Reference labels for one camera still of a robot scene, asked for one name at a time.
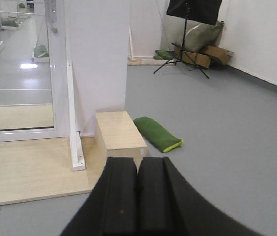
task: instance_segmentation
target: green sandbag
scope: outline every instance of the green sandbag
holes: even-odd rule
[[[166,50],[156,50],[156,53],[165,60],[172,59],[172,55],[169,52],[167,52]]]
[[[201,48],[204,47],[206,44],[209,44],[216,40],[223,28],[223,25],[223,21],[217,21],[215,26],[200,23],[196,27],[193,27],[186,34],[184,44],[185,50],[194,53],[199,52],[199,50],[201,50]],[[177,45],[182,45],[182,38],[183,37],[180,36],[177,39]]]
[[[19,26],[19,22],[15,21],[15,20],[2,20],[1,21],[1,25],[2,26],[14,26],[14,27],[18,27]]]
[[[149,117],[140,117],[134,120],[139,132],[151,142],[159,151],[167,153],[183,143],[163,128],[157,121]]]
[[[49,57],[49,52],[44,45],[38,45],[34,48],[34,56],[36,58],[47,58]]]
[[[154,56],[154,59],[155,59],[155,60],[164,60],[164,59],[162,58],[162,56],[159,56],[159,55],[155,55],[155,56]]]

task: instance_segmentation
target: glass door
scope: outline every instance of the glass door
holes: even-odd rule
[[[0,141],[67,136],[63,15],[63,0],[0,0]]]

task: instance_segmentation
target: wooden step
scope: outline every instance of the wooden step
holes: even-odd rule
[[[96,113],[95,137],[106,157],[132,157],[139,168],[147,156],[146,142],[126,111]]]

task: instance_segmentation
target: gray floor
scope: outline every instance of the gray floor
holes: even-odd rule
[[[235,70],[128,68],[126,109],[149,116],[184,144],[166,154],[215,206],[277,236],[277,93]],[[152,156],[163,156],[149,144]],[[0,207],[0,235],[56,236],[86,195]]]

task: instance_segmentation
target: music stand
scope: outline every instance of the music stand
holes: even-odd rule
[[[198,68],[206,76],[207,79],[209,79],[208,75],[202,70],[202,68],[198,64],[196,64],[196,62],[185,52],[185,37],[186,37],[187,21],[194,20],[194,21],[202,22],[209,25],[215,25],[217,22],[221,2],[222,0],[171,0],[170,1],[169,7],[167,10],[167,15],[176,16],[176,17],[185,19],[182,45],[179,48],[178,52],[172,57],[172,58],[176,58],[177,55],[179,55],[179,58],[176,58],[175,61],[171,61],[171,59],[169,59],[161,67],[159,67],[154,72],[154,74],[157,73],[162,67],[164,67],[167,64],[173,64],[173,63],[176,64],[178,62],[183,62],[182,56],[184,54],[192,61],[195,67]]]

